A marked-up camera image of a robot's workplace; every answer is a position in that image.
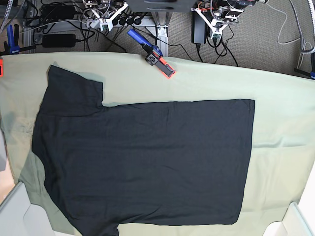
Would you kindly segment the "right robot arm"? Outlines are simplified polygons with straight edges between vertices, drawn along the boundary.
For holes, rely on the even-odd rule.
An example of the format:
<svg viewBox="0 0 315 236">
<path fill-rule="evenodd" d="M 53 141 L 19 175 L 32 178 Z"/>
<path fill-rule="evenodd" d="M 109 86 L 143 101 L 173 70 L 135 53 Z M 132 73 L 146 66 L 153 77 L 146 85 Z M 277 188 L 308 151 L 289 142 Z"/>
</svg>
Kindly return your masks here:
<svg viewBox="0 0 315 236">
<path fill-rule="evenodd" d="M 109 23 L 129 7 L 123 0 L 82 0 L 82 3 L 83 18 L 93 23 Z"/>
</svg>

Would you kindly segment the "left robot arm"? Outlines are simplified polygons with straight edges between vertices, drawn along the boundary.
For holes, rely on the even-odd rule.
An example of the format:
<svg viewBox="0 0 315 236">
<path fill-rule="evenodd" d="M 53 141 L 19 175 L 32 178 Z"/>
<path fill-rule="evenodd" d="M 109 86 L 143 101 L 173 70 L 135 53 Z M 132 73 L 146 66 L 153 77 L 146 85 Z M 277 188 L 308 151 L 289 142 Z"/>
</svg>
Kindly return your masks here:
<svg viewBox="0 0 315 236">
<path fill-rule="evenodd" d="M 222 28 L 237 24 L 245 8 L 267 2 L 268 0 L 199 0 L 191 11 L 196 12 L 208 27 Z"/>
</svg>

